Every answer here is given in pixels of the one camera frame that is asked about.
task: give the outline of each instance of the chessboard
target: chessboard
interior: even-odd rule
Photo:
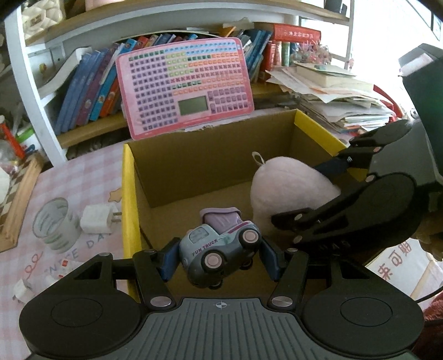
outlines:
[[[42,167],[43,159],[35,153],[21,161],[11,176],[8,194],[0,204],[0,252],[17,246],[26,208]]]

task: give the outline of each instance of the purple book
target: purple book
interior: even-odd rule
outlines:
[[[89,89],[86,93],[85,101],[80,108],[80,112],[78,113],[77,120],[75,121],[78,126],[86,125],[86,123],[88,122],[89,115],[91,114],[92,108],[97,100],[98,92],[100,90],[101,77],[103,76],[103,73],[109,62],[111,61],[112,55],[114,54],[118,46],[119,44],[113,43],[111,48],[107,50],[107,53],[103,61],[101,62],[97,73],[95,74],[94,79],[91,82],[91,85],[89,86]]]

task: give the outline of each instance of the toy truck window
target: toy truck window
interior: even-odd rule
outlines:
[[[189,240],[192,241],[193,244],[195,244],[208,235],[209,232],[207,232],[203,227],[197,227],[197,229],[189,234]]]

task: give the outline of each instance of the pink learning board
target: pink learning board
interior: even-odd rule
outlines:
[[[147,47],[120,55],[116,64],[134,140],[254,110],[238,38]]]

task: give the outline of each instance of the table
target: table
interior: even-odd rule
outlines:
[[[100,252],[110,252],[114,258],[123,257],[121,225],[111,235],[82,233],[72,248],[55,254],[32,233],[32,223],[37,211],[49,200],[64,197],[70,208],[81,215],[86,205],[106,203],[116,199],[119,211],[121,202],[121,165],[123,143],[115,144],[71,160],[39,175],[23,220],[18,245],[0,253],[0,359],[21,360],[29,350],[19,330],[19,315],[23,304],[13,301],[13,286],[20,278],[28,279],[36,293],[45,288],[46,274],[55,274],[64,258],[85,262]],[[126,290],[126,282],[117,287]]]

